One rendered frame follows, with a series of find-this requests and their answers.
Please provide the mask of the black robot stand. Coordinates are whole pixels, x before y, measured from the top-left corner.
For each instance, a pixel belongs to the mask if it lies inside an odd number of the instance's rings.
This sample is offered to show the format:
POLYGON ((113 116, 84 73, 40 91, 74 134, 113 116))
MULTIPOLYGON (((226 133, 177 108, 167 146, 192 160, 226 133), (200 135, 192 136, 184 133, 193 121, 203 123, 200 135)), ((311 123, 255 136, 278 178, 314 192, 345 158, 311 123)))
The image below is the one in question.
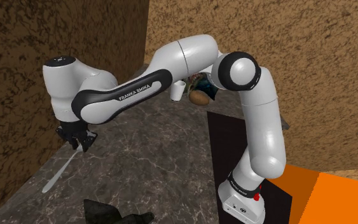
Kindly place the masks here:
MULTIPOLYGON (((207 112, 215 188, 226 180, 247 146, 245 121, 207 112)), ((271 181, 261 184, 266 217, 263 224, 289 224, 292 196, 271 181)))

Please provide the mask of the silver table knife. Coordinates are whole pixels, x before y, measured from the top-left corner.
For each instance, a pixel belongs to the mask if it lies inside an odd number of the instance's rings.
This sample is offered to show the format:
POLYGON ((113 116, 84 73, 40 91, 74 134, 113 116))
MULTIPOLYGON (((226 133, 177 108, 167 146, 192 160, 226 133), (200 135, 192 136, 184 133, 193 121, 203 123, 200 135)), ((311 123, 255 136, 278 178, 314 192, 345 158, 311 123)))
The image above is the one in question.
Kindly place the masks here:
POLYGON ((54 184, 58 181, 58 179, 61 177, 62 173, 65 171, 67 166, 70 164, 71 160, 79 153, 83 151, 82 145, 79 145, 75 152, 72 154, 72 156, 67 160, 67 162, 55 173, 55 175, 45 184, 45 186, 42 189, 42 193, 46 193, 50 191, 50 189, 54 186, 54 184))

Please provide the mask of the white cup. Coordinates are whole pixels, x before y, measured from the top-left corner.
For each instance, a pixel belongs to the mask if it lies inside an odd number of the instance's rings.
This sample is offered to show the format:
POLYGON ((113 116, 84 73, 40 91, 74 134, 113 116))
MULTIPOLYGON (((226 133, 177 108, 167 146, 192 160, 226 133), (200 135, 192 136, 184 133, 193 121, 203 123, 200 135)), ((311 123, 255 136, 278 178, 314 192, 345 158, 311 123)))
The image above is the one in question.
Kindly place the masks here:
POLYGON ((176 81, 170 87, 170 99, 172 101, 180 101, 186 88, 186 83, 182 80, 176 81))

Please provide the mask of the orange block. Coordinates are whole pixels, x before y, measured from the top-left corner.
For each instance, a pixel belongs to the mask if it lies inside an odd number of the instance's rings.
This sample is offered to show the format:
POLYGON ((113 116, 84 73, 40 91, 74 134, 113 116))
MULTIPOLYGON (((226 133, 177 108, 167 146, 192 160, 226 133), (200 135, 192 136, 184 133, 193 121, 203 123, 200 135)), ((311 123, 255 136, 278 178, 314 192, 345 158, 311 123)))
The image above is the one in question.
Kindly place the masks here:
POLYGON ((317 172, 287 165, 271 182, 293 197, 289 224, 358 224, 358 169, 317 172))

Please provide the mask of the black lumpy object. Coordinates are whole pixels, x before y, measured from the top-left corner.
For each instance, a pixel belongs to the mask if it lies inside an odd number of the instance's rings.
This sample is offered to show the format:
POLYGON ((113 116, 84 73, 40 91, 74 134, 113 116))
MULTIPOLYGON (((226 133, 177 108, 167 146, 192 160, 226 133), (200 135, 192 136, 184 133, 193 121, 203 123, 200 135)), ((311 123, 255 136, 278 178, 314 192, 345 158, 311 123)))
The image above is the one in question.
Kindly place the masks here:
POLYGON ((155 219, 152 212, 122 216, 110 205, 90 199, 83 200, 86 224, 151 224, 155 219))

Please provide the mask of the brown potato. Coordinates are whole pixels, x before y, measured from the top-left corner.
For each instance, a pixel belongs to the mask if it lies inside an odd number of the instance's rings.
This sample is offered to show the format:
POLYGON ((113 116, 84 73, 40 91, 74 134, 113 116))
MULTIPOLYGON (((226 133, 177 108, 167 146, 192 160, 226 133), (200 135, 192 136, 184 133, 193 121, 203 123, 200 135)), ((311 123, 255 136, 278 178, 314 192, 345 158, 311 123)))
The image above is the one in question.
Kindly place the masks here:
POLYGON ((193 90, 189 93, 188 99, 197 106, 206 106, 210 103, 209 96, 201 90, 193 90))

